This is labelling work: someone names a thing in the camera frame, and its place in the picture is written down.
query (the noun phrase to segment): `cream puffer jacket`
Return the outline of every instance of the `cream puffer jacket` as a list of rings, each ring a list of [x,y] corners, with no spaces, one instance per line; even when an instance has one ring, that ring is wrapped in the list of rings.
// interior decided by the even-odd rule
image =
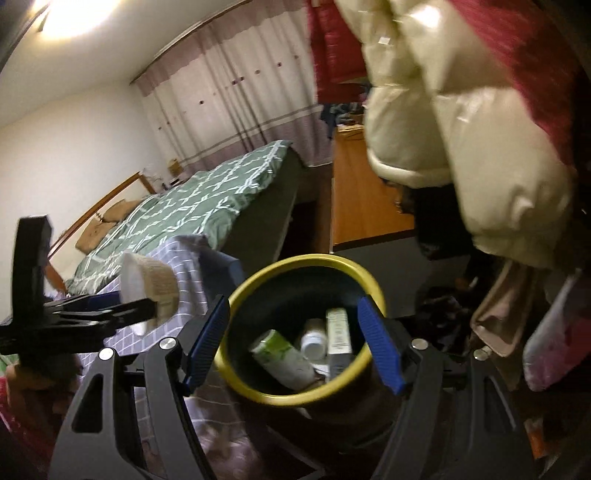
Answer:
[[[336,0],[363,44],[368,159],[411,188],[453,181],[480,250],[550,268],[569,169],[502,66],[447,0]]]

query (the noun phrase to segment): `pink cloth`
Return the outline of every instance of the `pink cloth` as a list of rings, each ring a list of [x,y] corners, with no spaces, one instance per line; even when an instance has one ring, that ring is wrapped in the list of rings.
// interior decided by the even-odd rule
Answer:
[[[503,64],[561,161],[573,164],[572,94],[580,64],[532,0],[450,0]]]
[[[541,391],[561,380],[591,353],[591,278],[571,275],[525,344],[525,380]]]

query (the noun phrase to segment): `ceiling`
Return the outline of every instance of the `ceiling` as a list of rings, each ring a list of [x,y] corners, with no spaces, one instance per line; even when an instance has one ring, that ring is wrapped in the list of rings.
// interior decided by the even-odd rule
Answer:
[[[104,23],[67,40],[39,33],[40,18],[0,73],[0,127],[52,100],[105,83],[131,81],[184,30],[233,3],[121,0]]]
[[[10,43],[33,0],[0,0],[0,47]]]

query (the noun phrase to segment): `green bedspread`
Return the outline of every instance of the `green bedspread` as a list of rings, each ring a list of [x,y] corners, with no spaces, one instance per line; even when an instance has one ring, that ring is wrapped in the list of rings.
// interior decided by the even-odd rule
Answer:
[[[290,144],[269,143],[147,197],[78,265],[66,281],[69,293],[98,292],[119,274],[124,251],[146,255],[175,235],[204,235],[221,248],[240,212],[275,178]]]

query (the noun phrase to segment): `bed frame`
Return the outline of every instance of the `bed frame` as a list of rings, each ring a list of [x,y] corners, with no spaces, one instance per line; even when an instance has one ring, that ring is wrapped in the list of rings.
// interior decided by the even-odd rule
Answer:
[[[97,213],[99,213],[101,208],[108,205],[115,197],[117,197],[117,195],[122,193],[127,187],[129,187],[131,184],[135,183],[136,181],[139,181],[145,187],[147,193],[149,193],[149,194],[156,193],[156,191],[154,190],[154,188],[152,187],[152,185],[148,181],[148,179],[144,175],[142,175],[140,172],[136,172],[131,177],[129,177],[128,179],[124,180],[122,183],[117,185],[113,190],[111,190],[109,193],[107,193],[107,195],[105,195],[98,202],[96,202],[92,207],[90,207],[87,211],[85,211],[85,213],[82,214],[82,216],[80,218],[78,218],[78,220],[76,220],[71,225],[71,227],[69,227],[66,231],[64,231],[57,238],[57,240],[54,242],[54,244],[52,244],[52,246],[49,249],[49,255],[47,256],[47,258],[49,259],[49,263],[46,266],[45,274],[46,274],[47,281],[57,291],[60,291],[62,293],[66,293],[67,288],[64,283],[64,279],[61,277],[61,275],[57,272],[57,270],[51,264],[51,258],[54,257],[55,254],[67,244],[68,240],[70,238],[72,238],[73,235],[80,228],[85,226],[85,224],[91,218],[93,218]]]

